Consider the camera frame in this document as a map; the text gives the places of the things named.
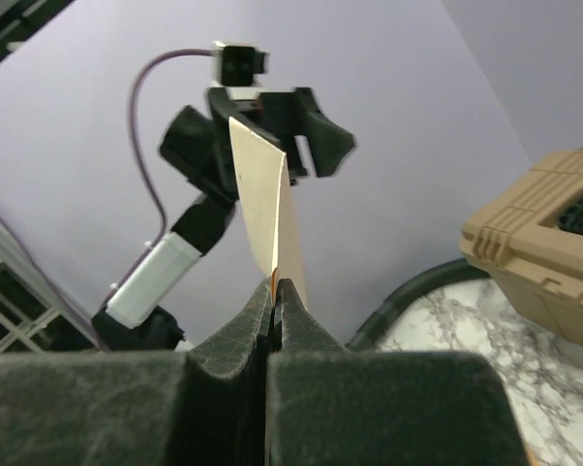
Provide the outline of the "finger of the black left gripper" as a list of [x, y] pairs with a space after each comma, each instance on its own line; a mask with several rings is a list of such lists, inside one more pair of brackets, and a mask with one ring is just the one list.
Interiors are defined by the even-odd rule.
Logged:
[[316, 176], [334, 176], [356, 146], [354, 135], [333, 123], [317, 106], [307, 111], [303, 125]]

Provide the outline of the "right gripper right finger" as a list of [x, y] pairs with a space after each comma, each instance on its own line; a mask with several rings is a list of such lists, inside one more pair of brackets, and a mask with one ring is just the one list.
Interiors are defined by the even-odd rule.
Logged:
[[502, 380], [466, 351], [349, 351], [278, 284], [281, 348], [267, 362], [273, 465], [526, 465]]

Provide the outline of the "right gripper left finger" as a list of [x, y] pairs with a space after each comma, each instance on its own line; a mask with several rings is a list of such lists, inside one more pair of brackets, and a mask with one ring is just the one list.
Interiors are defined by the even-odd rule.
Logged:
[[263, 465], [266, 283], [190, 351], [0, 355], [0, 465]]

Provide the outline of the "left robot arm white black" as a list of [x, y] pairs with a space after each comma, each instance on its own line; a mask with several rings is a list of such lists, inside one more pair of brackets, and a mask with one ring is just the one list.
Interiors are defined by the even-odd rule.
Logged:
[[355, 147], [354, 136], [329, 120], [313, 91], [259, 91], [245, 98], [230, 88], [206, 93], [210, 116], [191, 106], [172, 120], [158, 148], [200, 194], [174, 222], [164, 221], [154, 244], [128, 272], [93, 317], [92, 324], [110, 350], [173, 349], [184, 333], [160, 308], [161, 299], [222, 238], [239, 199], [228, 121], [234, 117], [288, 156], [291, 179], [304, 178], [296, 137], [306, 138], [316, 175], [333, 176]]

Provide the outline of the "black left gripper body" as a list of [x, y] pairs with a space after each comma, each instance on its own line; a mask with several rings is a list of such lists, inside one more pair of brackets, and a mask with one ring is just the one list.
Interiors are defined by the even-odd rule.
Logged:
[[304, 167], [296, 136], [303, 136], [295, 94], [291, 91], [268, 90], [261, 86], [225, 87], [212, 86], [206, 92], [215, 134], [215, 157], [222, 178], [233, 178], [234, 168], [231, 153], [228, 119], [239, 117], [257, 129], [259, 135], [268, 134], [291, 156], [292, 178], [305, 178]]

